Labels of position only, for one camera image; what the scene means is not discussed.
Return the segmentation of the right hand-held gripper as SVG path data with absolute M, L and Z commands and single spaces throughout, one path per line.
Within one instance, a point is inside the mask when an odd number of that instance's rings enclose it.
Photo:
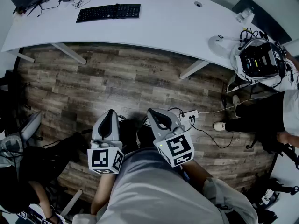
M 147 117 L 155 136 L 154 145 L 168 164 L 174 168 L 194 158 L 191 137 L 174 113 L 150 108 Z

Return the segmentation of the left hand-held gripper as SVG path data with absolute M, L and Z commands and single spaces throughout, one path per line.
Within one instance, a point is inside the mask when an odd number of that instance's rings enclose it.
M 88 167 L 98 174 L 118 174 L 124 160 L 119 141 L 119 119 L 115 110 L 108 110 L 93 126 L 91 148 L 87 150 Z

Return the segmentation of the black keyboard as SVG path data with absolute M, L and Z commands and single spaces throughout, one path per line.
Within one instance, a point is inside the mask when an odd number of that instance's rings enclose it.
M 114 4 L 81 9 L 76 23 L 109 19 L 139 18 L 140 4 Z

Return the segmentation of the person's left forearm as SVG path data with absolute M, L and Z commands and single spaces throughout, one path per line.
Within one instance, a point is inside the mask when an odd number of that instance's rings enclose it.
M 101 175 L 98 188 L 91 203 L 92 215 L 96 215 L 109 202 L 115 179 L 116 174 Z

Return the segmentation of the person's right forearm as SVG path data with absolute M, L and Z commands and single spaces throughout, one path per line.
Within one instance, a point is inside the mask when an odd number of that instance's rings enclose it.
M 208 178 L 213 176 L 202 168 L 195 160 L 183 163 L 183 170 L 189 177 L 189 183 L 200 193 L 203 191 L 204 183 Z

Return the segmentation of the person's dark trousers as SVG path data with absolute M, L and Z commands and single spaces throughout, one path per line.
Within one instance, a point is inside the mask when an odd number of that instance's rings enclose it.
M 120 141 L 122 152 L 128 154 L 138 149 L 154 147 L 155 136 L 149 125 L 135 126 L 134 120 L 123 120 L 120 125 Z

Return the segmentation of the white power strip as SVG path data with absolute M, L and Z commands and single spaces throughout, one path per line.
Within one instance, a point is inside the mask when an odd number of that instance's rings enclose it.
M 191 110 L 188 112 L 183 112 L 179 115 L 179 119 L 181 122 L 193 121 L 199 117 L 199 113 L 197 110 Z

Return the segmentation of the white desk leg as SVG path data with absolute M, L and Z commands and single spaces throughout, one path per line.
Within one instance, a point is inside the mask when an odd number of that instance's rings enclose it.
M 55 48 L 59 49 L 60 51 L 64 52 L 65 54 L 67 54 L 68 56 L 70 56 L 71 58 L 76 60 L 77 62 L 79 62 L 81 64 L 86 64 L 87 61 L 82 56 L 80 56 L 75 51 L 70 49 L 64 43 L 52 43 L 51 45 L 54 46 Z
M 26 60 L 26 61 L 28 61 L 28 62 L 31 62 L 31 63 L 34 63 L 34 62 L 35 62 L 35 59 L 33 59 L 33 58 L 29 57 L 29 56 L 26 56 L 26 55 L 20 53 L 20 52 L 17 51 L 17 50 L 10 50 L 10 51 L 7 51 L 7 53 L 9 53 L 9 54 L 11 54 L 11 55 L 14 55 L 14 56 L 16 56 L 16 57 L 19 57 L 19 58 L 21 58 L 21 59 L 24 59 L 24 60 Z
M 179 75 L 179 78 L 180 79 L 185 79 L 185 78 L 189 77 L 190 75 L 192 75 L 193 73 L 197 72 L 198 70 L 202 69 L 203 67 L 205 67 L 209 63 L 210 62 L 208 62 L 208 61 L 204 61 L 204 60 L 199 59 L 196 62 L 194 62 L 191 66 L 189 66 L 187 69 L 182 71 Z

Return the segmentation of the person's shirt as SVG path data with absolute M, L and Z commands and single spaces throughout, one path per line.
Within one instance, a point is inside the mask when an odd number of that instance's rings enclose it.
M 126 155 L 109 202 L 96 215 L 77 214 L 72 224 L 257 224 L 247 197 L 215 177 L 202 193 L 183 170 L 154 148 Z

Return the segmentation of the grey office chair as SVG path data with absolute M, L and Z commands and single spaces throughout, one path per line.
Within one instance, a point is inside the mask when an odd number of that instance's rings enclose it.
M 16 132 L 10 133 L 9 131 L 5 130 L 5 136 L 9 136 L 10 134 L 18 134 L 22 140 L 22 143 L 25 144 L 29 141 L 30 138 L 34 140 L 43 141 L 42 136 L 35 135 L 36 131 L 38 130 L 39 126 L 41 125 L 42 120 L 42 113 L 38 111 L 36 113 L 31 114 L 20 127 L 16 129 Z

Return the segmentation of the clear plastic bottle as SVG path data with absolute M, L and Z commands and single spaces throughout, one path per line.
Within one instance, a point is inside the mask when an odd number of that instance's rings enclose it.
M 236 16 L 236 19 L 239 23 L 245 23 L 248 18 L 253 14 L 254 9 L 252 7 L 247 7 L 242 12 L 239 12 Z

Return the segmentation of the desk divider panel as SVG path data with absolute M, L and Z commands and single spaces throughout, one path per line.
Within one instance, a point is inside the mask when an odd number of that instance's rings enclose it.
M 246 8 L 250 8 L 253 11 L 254 18 L 252 24 L 266 32 L 273 40 L 278 40 L 281 44 L 292 40 L 279 23 L 253 0 L 238 1 L 238 3 L 232 7 L 232 11 L 238 14 Z

